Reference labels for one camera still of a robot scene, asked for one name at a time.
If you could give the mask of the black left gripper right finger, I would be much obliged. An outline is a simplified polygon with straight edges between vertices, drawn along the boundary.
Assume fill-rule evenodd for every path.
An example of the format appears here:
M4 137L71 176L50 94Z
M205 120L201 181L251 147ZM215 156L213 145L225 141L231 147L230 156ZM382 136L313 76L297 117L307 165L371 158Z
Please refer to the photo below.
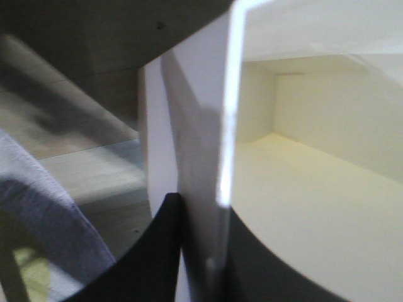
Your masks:
M230 211L223 301L344 301L283 262Z

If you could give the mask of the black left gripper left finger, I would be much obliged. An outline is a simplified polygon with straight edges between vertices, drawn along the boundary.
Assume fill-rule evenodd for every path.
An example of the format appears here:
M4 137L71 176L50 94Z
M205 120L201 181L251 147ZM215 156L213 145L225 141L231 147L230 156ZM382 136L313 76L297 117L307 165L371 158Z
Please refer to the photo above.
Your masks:
M168 193L129 251L68 301L174 301L182 242L183 201Z

